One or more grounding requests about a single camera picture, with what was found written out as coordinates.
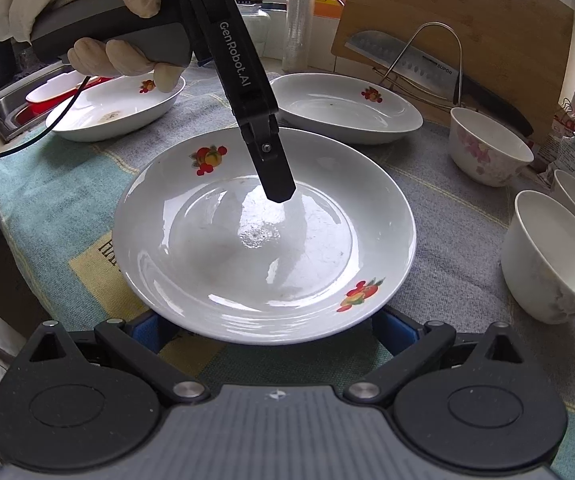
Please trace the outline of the santoku kitchen knife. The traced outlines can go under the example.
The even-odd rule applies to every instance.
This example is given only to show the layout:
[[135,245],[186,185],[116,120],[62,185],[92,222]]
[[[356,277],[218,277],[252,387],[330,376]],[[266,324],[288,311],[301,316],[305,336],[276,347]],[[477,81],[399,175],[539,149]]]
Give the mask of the santoku kitchen knife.
[[461,91],[461,96],[470,96],[493,117],[523,136],[531,136],[534,133],[530,122],[514,105],[466,74],[459,76],[455,67],[416,47],[407,47],[405,41],[386,32],[378,30],[356,32],[346,40],[345,47],[385,70],[396,62],[393,68],[394,74],[407,78],[437,98],[444,98],[455,104],[458,91]]

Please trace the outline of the left oval white plate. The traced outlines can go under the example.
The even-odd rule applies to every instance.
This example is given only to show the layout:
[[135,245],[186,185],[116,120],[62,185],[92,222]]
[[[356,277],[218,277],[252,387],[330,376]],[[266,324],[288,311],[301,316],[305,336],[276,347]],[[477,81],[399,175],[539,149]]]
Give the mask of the left oval white plate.
[[180,77],[172,92],[161,92],[153,74],[120,77],[82,91],[55,126],[67,100],[50,112],[46,127],[65,140],[94,143],[135,132],[165,115],[175,105],[186,81]]

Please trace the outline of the middle white fruit-print plate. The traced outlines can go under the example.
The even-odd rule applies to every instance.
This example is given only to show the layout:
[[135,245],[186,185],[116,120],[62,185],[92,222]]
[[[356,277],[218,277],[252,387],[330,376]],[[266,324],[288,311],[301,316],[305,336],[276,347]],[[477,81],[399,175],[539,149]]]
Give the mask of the middle white fruit-print plate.
[[271,87],[282,122],[346,144],[388,144],[423,126],[417,107],[361,79],[299,73],[280,76]]

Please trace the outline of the white bowl pink flowers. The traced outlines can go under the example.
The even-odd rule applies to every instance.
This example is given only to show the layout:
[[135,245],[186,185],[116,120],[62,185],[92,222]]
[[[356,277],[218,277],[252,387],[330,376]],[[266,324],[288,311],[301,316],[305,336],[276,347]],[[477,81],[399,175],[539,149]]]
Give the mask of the white bowl pink flowers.
[[452,107],[448,151],[468,177],[502,188],[534,161],[528,145],[500,122],[464,107]]

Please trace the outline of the glass jar with lid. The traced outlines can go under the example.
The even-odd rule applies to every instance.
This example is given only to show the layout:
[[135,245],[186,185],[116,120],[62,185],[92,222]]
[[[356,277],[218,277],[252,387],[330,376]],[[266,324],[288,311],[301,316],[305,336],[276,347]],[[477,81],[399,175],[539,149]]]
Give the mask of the glass jar with lid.
[[270,15],[263,10],[263,0],[236,0],[256,52],[263,56],[271,26]]

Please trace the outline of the tall plastic wrap roll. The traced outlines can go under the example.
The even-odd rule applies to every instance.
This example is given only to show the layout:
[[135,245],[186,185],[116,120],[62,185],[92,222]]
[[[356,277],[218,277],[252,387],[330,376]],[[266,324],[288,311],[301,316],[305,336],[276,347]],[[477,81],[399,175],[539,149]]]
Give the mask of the tall plastic wrap roll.
[[314,7],[315,0],[287,0],[286,44],[282,58],[284,73],[307,70]]

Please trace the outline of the bamboo cutting board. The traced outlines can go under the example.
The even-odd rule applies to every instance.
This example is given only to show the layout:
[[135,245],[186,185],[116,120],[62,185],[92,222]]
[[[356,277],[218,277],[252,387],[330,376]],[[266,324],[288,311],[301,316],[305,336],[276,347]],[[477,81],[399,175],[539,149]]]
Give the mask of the bamboo cutting board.
[[542,144],[559,107],[573,23],[560,0],[345,0],[331,51],[359,61],[345,44],[363,30],[411,42],[514,105]]

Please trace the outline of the red white sink basin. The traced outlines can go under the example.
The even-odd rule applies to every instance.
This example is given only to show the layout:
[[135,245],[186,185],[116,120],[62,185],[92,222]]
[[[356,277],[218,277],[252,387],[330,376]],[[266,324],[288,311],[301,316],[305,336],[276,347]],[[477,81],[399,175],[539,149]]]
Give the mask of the red white sink basin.
[[15,126],[24,126],[31,120],[44,116],[74,96],[84,78],[85,76],[76,70],[50,78],[26,94],[24,102],[12,113],[8,122]]

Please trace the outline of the large white fruit-print plate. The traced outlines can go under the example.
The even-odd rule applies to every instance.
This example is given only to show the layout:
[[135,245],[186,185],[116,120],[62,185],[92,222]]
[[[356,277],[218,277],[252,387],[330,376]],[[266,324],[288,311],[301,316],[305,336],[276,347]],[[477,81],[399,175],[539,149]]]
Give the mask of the large white fruit-print plate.
[[236,344],[300,344],[347,330],[395,295],[417,228],[369,157],[280,132],[296,190],[268,200],[240,132],[184,140],[149,162],[114,216],[130,288],[166,320]]

